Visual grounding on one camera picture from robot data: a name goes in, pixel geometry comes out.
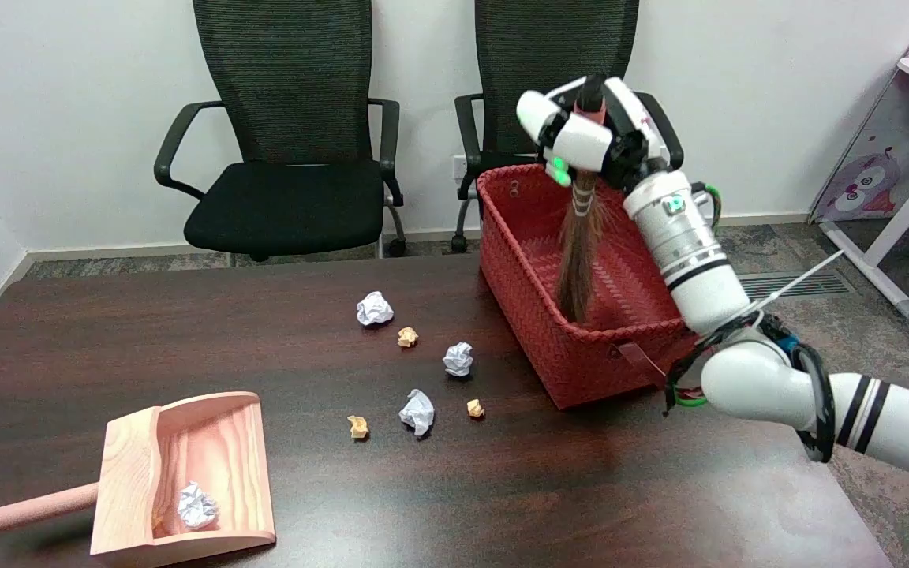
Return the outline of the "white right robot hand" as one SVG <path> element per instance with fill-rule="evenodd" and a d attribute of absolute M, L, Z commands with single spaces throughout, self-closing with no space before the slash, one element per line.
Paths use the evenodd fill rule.
<path fill-rule="evenodd" d="M 586 172 L 631 194 L 645 178 L 684 164 L 684 148 L 660 102 L 619 77 L 593 74 L 548 93 L 528 90 L 516 114 L 561 185 Z"/>

